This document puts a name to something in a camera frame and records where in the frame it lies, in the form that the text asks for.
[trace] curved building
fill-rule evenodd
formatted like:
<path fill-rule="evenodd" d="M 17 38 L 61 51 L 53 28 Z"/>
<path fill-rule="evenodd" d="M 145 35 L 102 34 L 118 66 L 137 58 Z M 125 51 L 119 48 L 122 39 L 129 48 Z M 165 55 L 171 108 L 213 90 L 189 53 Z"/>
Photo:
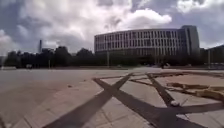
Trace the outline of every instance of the curved building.
<path fill-rule="evenodd" d="M 180 29 L 140 29 L 96 35 L 95 54 L 122 54 L 160 58 L 174 55 L 199 55 L 196 26 Z"/>

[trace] lamp post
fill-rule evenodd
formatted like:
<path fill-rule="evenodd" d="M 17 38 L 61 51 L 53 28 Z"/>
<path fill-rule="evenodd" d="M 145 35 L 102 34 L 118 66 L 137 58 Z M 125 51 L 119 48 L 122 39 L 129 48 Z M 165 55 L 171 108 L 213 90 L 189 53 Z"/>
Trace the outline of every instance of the lamp post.
<path fill-rule="evenodd" d="M 110 67 L 110 52 L 109 52 L 109 44 L 107 44 L 107 67 Z"/>

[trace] large building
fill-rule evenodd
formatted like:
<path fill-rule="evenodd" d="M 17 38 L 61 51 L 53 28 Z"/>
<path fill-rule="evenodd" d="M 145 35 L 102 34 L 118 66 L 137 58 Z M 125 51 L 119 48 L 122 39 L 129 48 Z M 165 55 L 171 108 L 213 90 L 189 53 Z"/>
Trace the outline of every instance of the large building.
<path fill-rule="evenodd" d="M 224 63 L 224 45 L 209 49 L 203 49 L 201 52 L 204 61 L 208 63 Z"/>
<path fill-rule="evenodd" d="M 140 29 L 96 35 L 95 54 L 122 54 L 154 57 L 199 55 L 196 26 L 180 29 Z"/>

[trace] white cloud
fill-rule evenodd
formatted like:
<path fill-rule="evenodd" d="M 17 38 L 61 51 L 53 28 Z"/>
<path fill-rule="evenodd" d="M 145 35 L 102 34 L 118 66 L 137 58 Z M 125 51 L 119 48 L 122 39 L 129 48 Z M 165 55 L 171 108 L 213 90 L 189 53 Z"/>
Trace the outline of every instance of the white cloud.
<path fill-rule="evenodd" d="M 111 6 L 100 6 L 98 0 L 24 0 L 23 3 L 20 17 L 32 21 L 39 38 L 60 40 L 70 50 L 93 48 L 93 37 L 99 33 L 149 28 L 172 20 L 169 15 L 153 10 L 132 12 L 132 0 L 112 0 Z"/>
<path fill-rule="evenodd" d="M 18 28 L 19 34 L 22 37 L 24 37 L 24 38 L 28 38 L 29 37 L 29 32 L 28 32 L 28 30 L 24 26 L 17 25 L 17 28 Z"/>
<path fill-rule="evenodd" d="M 201 48 L 213 48 L 213 47 L 216 47 L 216 46 L 220 46 L 220 45 L 224 45 L 224 40 L 221 40 L 221 41 L 218 41 L 218 42 L 205 42 L 205 41 L 202 41 L 201 42 Z"/>
<path fill-rule="evenodd" d="M 129 13 L 124 19 L 125 20 L 122 20 L 118 24 L 118 28 L 121 30 L 151 28 L 172 21 L 169 15 L 160 15 L 149 9 L 137 10 L 134 13 Z"/>
<path fill-rule="evenodd" d="M 147 5 L 148 3 L 150 3 L 152 0 L 140 0 L 139 4 L 138 4 L 138 8 L 144 7 L 145 5 Z"/>
<path fill-rule="evenodd" d="M 192 10 L 208 9 L 215 6 L 224 4 L 224 0 L 203 0 L 203 3 L 195 0 L 178 0 L 177 9 L 182 13 L 189 13 Z"/>
<path fill-rule="evenodd" d="M 18 50 L 18 45 L 4 30 L 0 30 L 0 56 L 5 56 L 12 50 Z"/>

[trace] sky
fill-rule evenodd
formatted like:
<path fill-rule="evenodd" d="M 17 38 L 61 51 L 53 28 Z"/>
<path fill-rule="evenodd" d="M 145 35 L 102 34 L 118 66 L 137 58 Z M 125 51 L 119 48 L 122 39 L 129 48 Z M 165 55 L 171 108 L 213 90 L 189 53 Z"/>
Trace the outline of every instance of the sky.
<path fill-rule="evenodd" d="M 0 56 L 66 46 L 93 50 L 94 35 L 196 25 L 200 47 L 224 44 L 224 0 L 0 0 Z"/>

